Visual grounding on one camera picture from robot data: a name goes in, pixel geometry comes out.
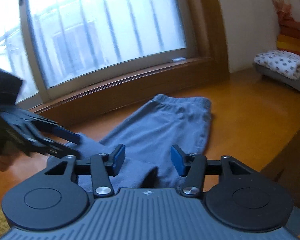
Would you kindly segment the person's left hand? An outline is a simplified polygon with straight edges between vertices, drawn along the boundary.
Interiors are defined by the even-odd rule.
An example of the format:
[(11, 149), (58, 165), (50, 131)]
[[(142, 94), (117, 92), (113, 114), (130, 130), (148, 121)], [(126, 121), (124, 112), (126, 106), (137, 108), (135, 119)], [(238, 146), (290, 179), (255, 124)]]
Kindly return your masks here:
[(7, 171), (20, 156), (21, 153), (19, 152), (0, 155), (0, 172)]

